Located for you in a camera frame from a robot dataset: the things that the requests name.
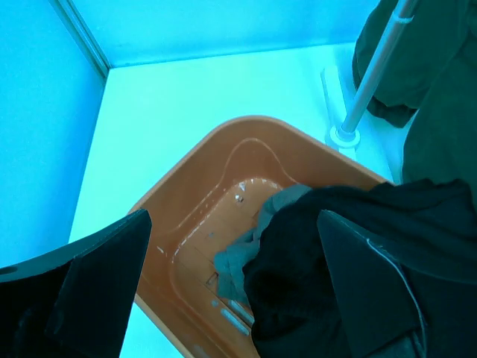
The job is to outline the black shorts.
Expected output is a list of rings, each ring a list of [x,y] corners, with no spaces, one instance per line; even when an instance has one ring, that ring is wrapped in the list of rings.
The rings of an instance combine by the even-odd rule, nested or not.
[[[318,216],[372,233],[399,264],[426,323],[426,357],[476,355],[476,211],[460,180],[370,190],[313,189],[279,210],[243,269],[261,357],[353,357],[326,264]]]

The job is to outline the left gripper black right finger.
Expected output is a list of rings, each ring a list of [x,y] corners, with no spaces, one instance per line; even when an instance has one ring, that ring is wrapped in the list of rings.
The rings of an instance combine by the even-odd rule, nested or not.
[[[426,357],[426,323],[401,267],[372,233],[322,211],[318,231],[353,357]]]

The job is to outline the olive green shorts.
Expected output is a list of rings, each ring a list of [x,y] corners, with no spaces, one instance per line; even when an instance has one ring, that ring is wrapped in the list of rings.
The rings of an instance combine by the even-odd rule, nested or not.
[[[476,187],[476,2],[420,1],[368,106],[409,127],[402,179]]]

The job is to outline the grey shorts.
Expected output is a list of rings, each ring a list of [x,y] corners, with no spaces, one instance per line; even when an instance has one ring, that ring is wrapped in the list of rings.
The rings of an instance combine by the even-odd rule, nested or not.
[[[244,266],[259,252],[260,236],[270,224],[273,216],[289,204],[293,204],[311,188],[295,184],[268,198],[260,207],[258,221],[252,229],[242,234],[231,245],[214,256],[214,267],[218,274],[218,295],[249,307],[244,290]]]

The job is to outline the orange plastic laundry basket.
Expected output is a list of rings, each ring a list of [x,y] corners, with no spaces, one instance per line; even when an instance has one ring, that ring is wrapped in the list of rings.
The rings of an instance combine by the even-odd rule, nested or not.
[[[137,202],[152,230],[135,302],[185,357],[255,357],[251,312],[218,296],[215,254],[255,227],[263,203],[285,187],[381,182],[284,121],[229,120]]]

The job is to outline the white metal clothes rack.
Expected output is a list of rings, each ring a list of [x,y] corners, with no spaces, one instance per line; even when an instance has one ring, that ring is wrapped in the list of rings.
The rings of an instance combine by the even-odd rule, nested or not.
[[[356,149],[361,141],[358,124],[382,79],[405,26],[414,18],[417,4],[417,1],[399,0],[391,11],[349,110],[345,106],[338,67],[327,66],[320,74],[330,122],[326,144],[351,160],[356,159]]]

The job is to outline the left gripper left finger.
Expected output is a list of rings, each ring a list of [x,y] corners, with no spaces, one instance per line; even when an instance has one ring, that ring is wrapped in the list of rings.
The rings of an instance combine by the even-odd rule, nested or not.
[[[1,268],[1,356],[118,357],[151,228],[140,209]]]

